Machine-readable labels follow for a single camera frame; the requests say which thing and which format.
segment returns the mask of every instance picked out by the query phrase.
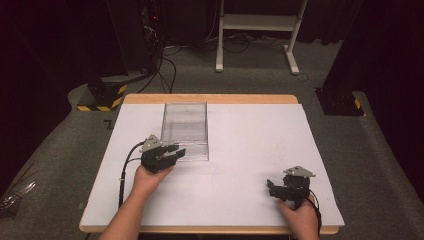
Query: yellow and black hazard tape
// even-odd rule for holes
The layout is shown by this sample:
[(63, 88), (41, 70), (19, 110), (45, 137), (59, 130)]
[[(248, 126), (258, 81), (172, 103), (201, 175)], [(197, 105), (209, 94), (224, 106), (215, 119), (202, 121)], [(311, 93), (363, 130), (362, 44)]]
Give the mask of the yellow and black hazard tape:
[(82, 112), (90, 112), (90, 111), (114, 111), (118, 108), (119, 104), (122, 101), (124, 96), (125, 89), (127, 85), (120, 86), (116, 90), (112, 90), (112, 92), (106, 97), (104, 102), (95, 103), (95, 104), (78, 104), (78, 110)]

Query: hand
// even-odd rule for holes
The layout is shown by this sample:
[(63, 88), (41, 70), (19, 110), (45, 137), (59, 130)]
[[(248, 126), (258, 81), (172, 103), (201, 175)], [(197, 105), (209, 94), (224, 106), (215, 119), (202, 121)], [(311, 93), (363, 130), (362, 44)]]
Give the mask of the hand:
[(135, 172), (134, 185), (132, 187), (130, 196), (136, 196), (141, 200), (147, 198), (156, 190), (159, 183), (174, 169), (170, 167), (161, 172), (153, 174), (147, 171), (143, 166), (139, 166)]
[(289, 223), (290, 229), (299, 240), (315, 240), (318, 236), (318, 218), (312, 204), (306, 199), (296, 210), (290, 209), (285, 202), (278, 200), (280, 211)]

